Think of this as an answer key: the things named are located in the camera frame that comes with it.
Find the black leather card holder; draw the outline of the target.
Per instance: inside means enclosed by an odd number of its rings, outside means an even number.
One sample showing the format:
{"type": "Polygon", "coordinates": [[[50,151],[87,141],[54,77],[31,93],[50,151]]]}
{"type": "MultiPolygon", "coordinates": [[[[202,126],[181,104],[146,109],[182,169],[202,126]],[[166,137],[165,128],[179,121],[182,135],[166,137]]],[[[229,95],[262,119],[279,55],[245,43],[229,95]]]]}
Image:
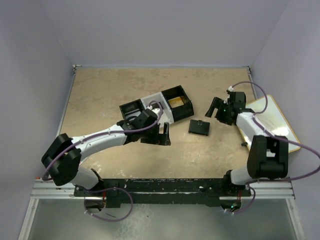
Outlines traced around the black leather card holder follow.
{"type": "Polygon", "coordinates": [[[191,119],[188,132],[191,134],[208,136],[210,134],[210,123],[202,120],[191,119]]]}

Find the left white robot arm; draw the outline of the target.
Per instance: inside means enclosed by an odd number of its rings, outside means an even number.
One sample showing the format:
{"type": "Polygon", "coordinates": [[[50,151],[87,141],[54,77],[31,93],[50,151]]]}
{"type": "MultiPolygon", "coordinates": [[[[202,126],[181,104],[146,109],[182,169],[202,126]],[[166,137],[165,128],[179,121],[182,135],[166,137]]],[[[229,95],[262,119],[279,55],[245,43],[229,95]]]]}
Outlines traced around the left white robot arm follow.
{"type": "Polygon", "coordinates": [[[42,180],[53,180],[56,186],[71,183],[95,191],[104,188],[104,181],[94,169],[81,163],[103,150],[140,141],[145,144],[169,146],[168,122],[160,124],[160,109],[143,110],[138,116],[121,120],[111,127],[89,135],[69,137],[58,135],[41,158],[45,167],[42,180]]]}

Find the black and white organizer tray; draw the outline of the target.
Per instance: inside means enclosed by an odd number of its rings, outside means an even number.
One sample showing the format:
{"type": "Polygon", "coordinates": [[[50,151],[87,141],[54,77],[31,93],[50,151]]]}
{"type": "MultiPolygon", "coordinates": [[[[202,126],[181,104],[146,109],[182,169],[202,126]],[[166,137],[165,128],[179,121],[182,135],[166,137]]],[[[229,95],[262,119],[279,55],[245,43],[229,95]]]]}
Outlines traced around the black and white organizer tray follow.
{"type": "Polygon", "coordinates": [[[120,105],[119,108],[125,120],[132,120],[133,117],[138,116],[145,109],[153,110],[158,114],[159,108],[162,108],[163,114],[159,120],[161,126],[163,126],[164,123],[173,124],[194,115],[192,101],[181,85],[138,98],[120,105]],[[171,108],[168,100],[176,97],[182,97],[184,105],[171,108]]]}

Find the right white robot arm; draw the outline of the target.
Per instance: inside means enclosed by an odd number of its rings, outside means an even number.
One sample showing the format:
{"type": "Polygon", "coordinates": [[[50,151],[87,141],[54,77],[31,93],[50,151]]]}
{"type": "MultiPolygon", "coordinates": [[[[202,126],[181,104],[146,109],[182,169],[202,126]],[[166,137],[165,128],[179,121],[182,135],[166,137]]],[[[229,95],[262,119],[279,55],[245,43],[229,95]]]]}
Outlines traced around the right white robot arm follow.
{"type": "Polygon", "coordinates": [[[257,180],[282,180],[288,175],[289,143],[288,138],[277,138],[267,134],[267,129],[259,121],[254,121],[257,113],[246,107],[246,94],[227,91],[228,98],[214,97],[205,116],[215,118],[223,124],[235,125],[247,136],[249,154],[246,166],[228,170],[223,176],[222,187],[226,191],[243,189],[246,184],[257,180]]]}

